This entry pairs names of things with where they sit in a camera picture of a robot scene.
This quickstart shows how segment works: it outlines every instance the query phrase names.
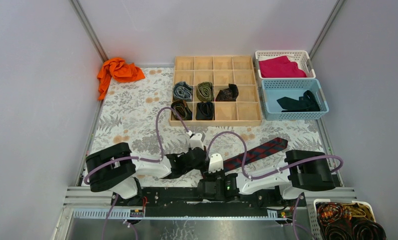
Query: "blue plastic basket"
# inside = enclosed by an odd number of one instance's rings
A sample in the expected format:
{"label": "blue plastic basket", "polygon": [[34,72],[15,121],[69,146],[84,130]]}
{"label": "blue plastic basket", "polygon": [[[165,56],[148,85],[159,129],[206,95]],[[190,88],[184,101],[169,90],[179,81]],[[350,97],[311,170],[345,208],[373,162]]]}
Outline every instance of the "blue plastic basket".
{"label": "blue plastic basket", "polygon": [[[314,94],[321,111],[281,112],[283,109],[277,99],[282,97],[299,99],[306,90],[310,90]],[[327,101],[319,81],[315,78],[264,79],[262,80],[262,92],[267,120],[316,120],[328,113]]]}

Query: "orange cloth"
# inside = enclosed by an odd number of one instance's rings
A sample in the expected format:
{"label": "orange cloth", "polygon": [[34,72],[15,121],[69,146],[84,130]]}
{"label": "orange cloth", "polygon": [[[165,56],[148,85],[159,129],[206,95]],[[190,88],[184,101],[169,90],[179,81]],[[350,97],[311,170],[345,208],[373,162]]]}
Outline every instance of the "orange cloth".
{"label": "orange cloth", "polygon": [[120,83],[134,82],[146,78],[143,71],[133,63],[126,64],[125,60],[120,57],[107,60],[97,74],[97,79],[100,81],[99,100],[105,99],[112,77]]}

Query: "plastic basket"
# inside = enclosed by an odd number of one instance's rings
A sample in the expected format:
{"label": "plastic basket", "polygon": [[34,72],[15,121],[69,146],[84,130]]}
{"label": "plastic basket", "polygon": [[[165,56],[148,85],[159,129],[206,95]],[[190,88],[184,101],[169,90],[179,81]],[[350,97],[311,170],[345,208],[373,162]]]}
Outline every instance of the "plastic basket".
{"label": "plastic basket", "polygon": [[[299,99],[306,90],[314,94],[321,111],[281,112],[277,99]],[[328,113],[328,105],[319,81],[314,78],[271,78],[262,80],[267,120],[316,120]]]}
{"label": "plastic basket", "polygon": [[262,77],[261,75],[261,69],[259,68],[259,57],[260,56],[267,56],[267,57],[279,57],[279,56],[285,56],[287,55],[291,61],[297,62],[297,66],[303,70],[307,77],[305,79],[314,79],[316,78],[315,76],[315,71],[314,67],[312,66],[311,59],[309,59],[309,55],[306,51],[256,51],[255,52],[255,64],[256,64],[256,69],[258,72],[258,77],[263,80],[263,79],[273,79],[273,78],[267,78],[267,77]]}
{"label": "plastic basket", "polygon": [[350,200],[350,201],[345,201],[345,200],[335,201],[335,200],[333,200],[333,201],[331,201],[330,199],[315,199],[313,204],[307,205],[307,208],[308,208],[309,223],[311,225],[311,232],[314,236],[317,237],[318,240],[323,240],[323,238],[321,236],[321,231],[320,231],[320,227],[319,227],[318,220],[317,220],[316,205],[318,203],[330,203],[330,202],[340,203],[340,204],[351,204],[351,203],[364,204],[370,209],[372,215],[374,216],[374,212],[372,211],[371,205],[364,201],[353,201],[353,200]]}

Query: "red fabric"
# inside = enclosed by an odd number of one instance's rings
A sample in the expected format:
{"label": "red fabric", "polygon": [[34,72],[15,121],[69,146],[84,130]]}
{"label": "red fabric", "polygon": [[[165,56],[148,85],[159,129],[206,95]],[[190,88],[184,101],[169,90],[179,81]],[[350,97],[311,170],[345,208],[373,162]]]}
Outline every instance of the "red fabric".
{"label": "red fabric", "polygon": [[259,61],[259,67],[263,78],[306,78],[306,73],[287,56]]}

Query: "reflective surface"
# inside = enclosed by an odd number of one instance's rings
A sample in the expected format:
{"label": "reflective surface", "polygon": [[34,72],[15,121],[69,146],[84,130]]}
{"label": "reflective surface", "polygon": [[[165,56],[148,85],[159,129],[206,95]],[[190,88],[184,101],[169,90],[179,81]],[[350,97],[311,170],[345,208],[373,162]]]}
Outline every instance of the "reflective surface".
{"label": "reflective surface", "polygon": [[[298,209],[297,222],[309,228],[308,213]],[[100,240],[103,219],[73,219],[69,240]],[[291,226],[265,220],[143,220],[135,225],[140,240],[294,240]],[[301,240],[312,237],[298,228]],[[135,239],[121,220],[109,220],[106,240]]]}

